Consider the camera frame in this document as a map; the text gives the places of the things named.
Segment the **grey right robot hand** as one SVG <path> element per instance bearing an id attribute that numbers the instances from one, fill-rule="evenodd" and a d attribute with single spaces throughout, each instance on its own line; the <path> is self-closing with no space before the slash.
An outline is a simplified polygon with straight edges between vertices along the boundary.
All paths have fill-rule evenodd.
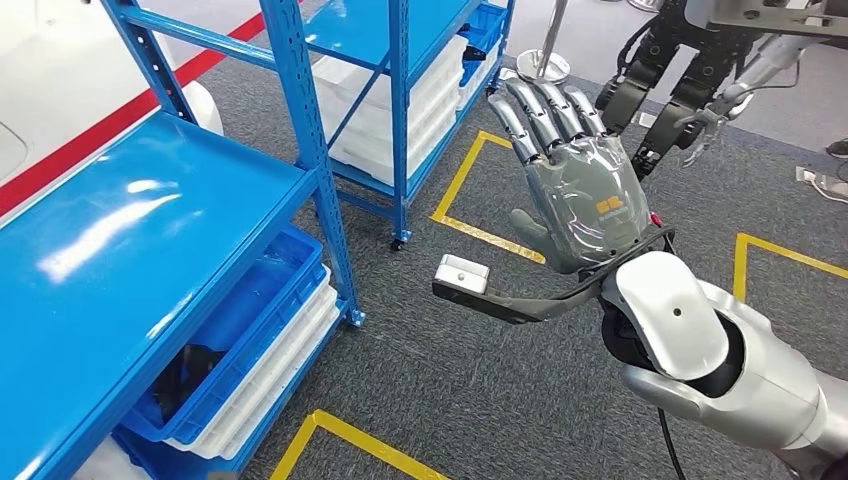
<path id="1" fill-rule="evenodd" d="M 585 93 L 518 76 L 487 97 L 525 174 L 539 215 L 509 221 L 553 270 L 600 265 L 641 241 L 650 208 L 619 137 Z"/>

